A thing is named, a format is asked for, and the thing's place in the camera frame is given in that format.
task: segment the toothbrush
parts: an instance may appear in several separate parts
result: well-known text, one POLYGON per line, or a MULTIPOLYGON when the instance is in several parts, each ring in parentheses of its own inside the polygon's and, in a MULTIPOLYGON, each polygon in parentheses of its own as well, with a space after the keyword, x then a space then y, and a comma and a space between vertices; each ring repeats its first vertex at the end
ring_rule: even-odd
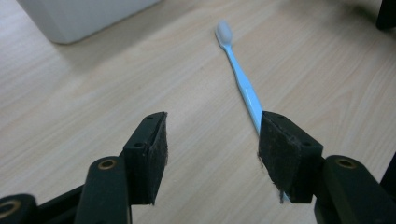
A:
POLYGON ((253 120, 254 127, 256 128, 257 133, 260 134, 260 126, 262 123, 262 105, 260 104, 259 98, 257 98, 253 86, 251 85, 247 76, 245 76, 244 71, 242 71, 242 68, 239 66, 238 61, 233 55, 233 32, 227 24, 227 21, 219 22, 218 26, 216 27, 215 34, 216 38, 219 41, 219 45, 222 49, 224 49, 228 56, 228 59, 230 60, 233 72, 235 73, 238 88, 241 91, 242 97, 245 100, 245 104, 247 105, 247 110, 253 120))

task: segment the black object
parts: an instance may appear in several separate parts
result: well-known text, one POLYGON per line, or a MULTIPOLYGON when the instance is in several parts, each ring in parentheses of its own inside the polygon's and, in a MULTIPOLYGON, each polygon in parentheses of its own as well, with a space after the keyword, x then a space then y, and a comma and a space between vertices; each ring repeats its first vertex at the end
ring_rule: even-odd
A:
POLYGON ((132 223, 132 204, 154 204, 167 161, 166 113, 147 116, 119 157, 95 161, 83 186, 37 206, 31 195, 0 199, 0 224, 132 223))
POLYGON ((396 26, 396 0, 383 0, 379 9, 376 27, 387 30, 396 26))
MULTIPOLYGON (((318 223, 396 223, 395 202, 364 165, 344 156, 324 160, 321 151, 286 117, 262 112, 259 157, 292 203, 311 203, 315 194, 318 223)), ((381 183, 389 194, 395 192, 395 165, 393 158, 381 183)))

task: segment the toothbrush handle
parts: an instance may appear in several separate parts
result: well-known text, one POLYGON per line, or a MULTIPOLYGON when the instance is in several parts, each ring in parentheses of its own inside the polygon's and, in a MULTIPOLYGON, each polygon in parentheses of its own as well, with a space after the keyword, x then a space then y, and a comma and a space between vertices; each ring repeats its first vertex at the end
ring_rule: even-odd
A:
POLYGON ((231 47, 226 48, 225 51, 227 52, 227 56, 230 60, 233 72, 235 73, 238 88, 241 91, 242 97, 245 100, 245 104, 247 105, 247 110, 253 120, 257 133, 260 134, 260 127, 262 123, 262 105, 260 104, 259 98, 257 97, 253 86, 251 85, 247 76, 245 76, 244 71, 239 66, 238 61, 233 55, 231 47))

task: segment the wood grain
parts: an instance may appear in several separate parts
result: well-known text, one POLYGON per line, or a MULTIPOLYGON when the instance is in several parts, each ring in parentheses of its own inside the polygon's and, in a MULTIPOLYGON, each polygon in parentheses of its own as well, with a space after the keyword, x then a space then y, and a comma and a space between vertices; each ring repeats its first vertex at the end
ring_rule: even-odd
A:
POLYGON ((279 204, 214 29, 232 27, 265 110, 380 180, 396 148, 396 35, 375 29, 380 2, 164 0, 61 46, 2 1, 0 197, 43 203, 79 186, 143 117, 167 111, 169 162, 135 223, 316 223, 313 204, 279 204))

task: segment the toothbrush head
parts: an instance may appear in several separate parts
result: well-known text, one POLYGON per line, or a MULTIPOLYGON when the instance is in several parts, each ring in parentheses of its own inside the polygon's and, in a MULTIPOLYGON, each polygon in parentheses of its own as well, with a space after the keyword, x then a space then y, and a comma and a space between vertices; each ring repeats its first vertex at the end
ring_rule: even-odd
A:
POLYGON ((220 46, 224 49, 226 46, 231 46, 233 40, 233 32, 227 21, 219 21, 216 27, 216 38, 219 41, 220 46))

